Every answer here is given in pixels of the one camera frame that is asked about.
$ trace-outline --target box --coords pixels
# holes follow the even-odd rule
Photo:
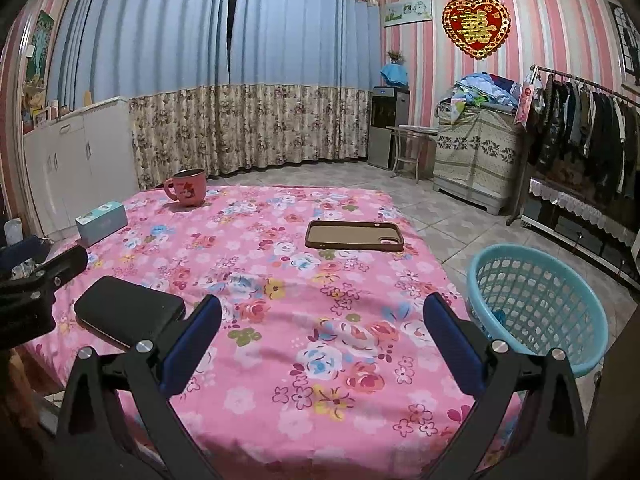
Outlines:
[[[76,218],[82,245],[87,248],[127,225],[127,213],[120,202],[107,202]]]

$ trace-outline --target black case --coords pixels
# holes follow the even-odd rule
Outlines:
[[[155,340],[169,323],[184,318],[185,307],[173,294],[103,276],[80,296],[74,311],[95,335],[130,348]]]

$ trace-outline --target basket rim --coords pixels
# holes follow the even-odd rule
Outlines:
[[[596,329],[594,341],[594,347],[596,348],[596,351],[593,353],[593,356],[583,363],[571,366],[576,378],[588,374],[593,368],[595,368],[600,359],[602,359],[607,349],[607,343],[609,339],[609,323],[607,322],[607,316],[604,308],[600,303],[600,300],[597,297],[596,293],[590,287],[589,283],[587,283],[586,280],[582,276],[580,276],[580,274],[575,272],[575,270],[573,270],[558,258],[555,258],[551,254],[545,253],[545,251],[540,251],[539,249],[533,247],[527,247],[518,244],[494,244],[482,249],[473,257],[466,273],[466,284],[471,307],[473,308],[489,334],[500,334],[500,339],[503,339],[509,346],[511,346],[511,348],[513,348],[517,352],[536,355],[535,352],[531,351],[529,348],[519,342],[513,335],[511,335],[511,333],[505,327],[503,327],[501,323],[495,318],[494,314],[491,312],[488,305],[482,298],[482,294],[478,286],[478,279],[476,278],[476,276],[478,275],[478,267],[481,259],[490,257],[491,253],[495,253],[496,257],[503,256],[504,258],[517,259],[516,256],[510,256],[510,254],[513,254],[514,252],[526,252],[535,254],[543,260],[552,262],[554,265],[559,266],[564,272],[569,274],[574,280],[580,282],[584,287],[586,295],[591,296],[590,300],[593,301],[594,304],[594,308],[591,309],[593,312],[592,315],[596,318],[599,318],[601,329],[604,328],[604,330]]]

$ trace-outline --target mug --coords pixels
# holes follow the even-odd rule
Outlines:
[[[175,193],[169,189],[171,185],[174,186]],[[171,200],[177,200],[183,206],[200,205],[207,194],[207,176],[204,170],[178,171],[164,181],[164,192]]]

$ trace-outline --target blue plastic basket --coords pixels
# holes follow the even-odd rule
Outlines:
[[[466,274],[469,303],[491,339],[518,352],[567,354],[575,377],[588,374],[607,349],[607,317],[591,287],[569,266],[512,244],[476,254]]]

